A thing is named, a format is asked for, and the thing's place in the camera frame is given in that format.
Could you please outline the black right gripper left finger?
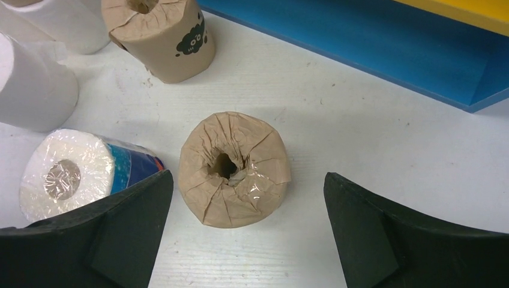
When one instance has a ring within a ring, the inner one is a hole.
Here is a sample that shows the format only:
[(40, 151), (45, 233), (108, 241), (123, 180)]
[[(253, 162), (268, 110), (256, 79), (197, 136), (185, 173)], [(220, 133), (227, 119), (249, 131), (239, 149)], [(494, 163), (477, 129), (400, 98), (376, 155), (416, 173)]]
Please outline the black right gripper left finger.
[(163, 170), (55, 217), (1, 230), (2, 287), (147, 287), (173, 193)]

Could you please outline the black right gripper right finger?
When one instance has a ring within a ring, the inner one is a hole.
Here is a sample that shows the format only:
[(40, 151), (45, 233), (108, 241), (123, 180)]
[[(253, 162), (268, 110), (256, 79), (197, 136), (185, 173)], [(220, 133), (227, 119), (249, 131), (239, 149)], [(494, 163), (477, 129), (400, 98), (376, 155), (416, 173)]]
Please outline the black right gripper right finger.
[(447, 222), (329, 172), (324, 198), (348, 287), (507, 287), (508, 235)]

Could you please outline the blue plastic tissue roll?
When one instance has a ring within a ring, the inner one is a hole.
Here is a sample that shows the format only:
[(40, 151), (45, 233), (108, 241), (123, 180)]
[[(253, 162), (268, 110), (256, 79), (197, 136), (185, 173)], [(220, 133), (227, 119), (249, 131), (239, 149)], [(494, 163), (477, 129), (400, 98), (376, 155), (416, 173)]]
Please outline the blue plastic tissue roll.
[(30, 222), (90, 204), (164, 170), (143, 146), (72, 129), (50, 133), (30, 157), (19, 189)]

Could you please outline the brown roll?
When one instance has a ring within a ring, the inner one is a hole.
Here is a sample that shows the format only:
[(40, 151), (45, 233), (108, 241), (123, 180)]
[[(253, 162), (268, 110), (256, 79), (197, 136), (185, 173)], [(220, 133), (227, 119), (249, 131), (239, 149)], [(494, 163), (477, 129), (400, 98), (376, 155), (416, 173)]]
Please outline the brown roll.
[(202, 120), (181, 148), (178, 186), (206, 226), (247, 226), (285, 198), (291, 170), (285, 144), (266, 122), (238, 112)]

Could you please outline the brown roll cloud logo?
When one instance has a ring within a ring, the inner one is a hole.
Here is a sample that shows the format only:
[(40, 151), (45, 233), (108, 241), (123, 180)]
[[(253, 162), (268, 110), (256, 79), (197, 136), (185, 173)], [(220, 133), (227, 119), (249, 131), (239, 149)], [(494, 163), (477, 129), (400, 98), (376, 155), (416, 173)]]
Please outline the brown roll cloud logo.
[(215, 44), (196, 1), (102, 1), (110, 39), (164, 83), (206, 70)]

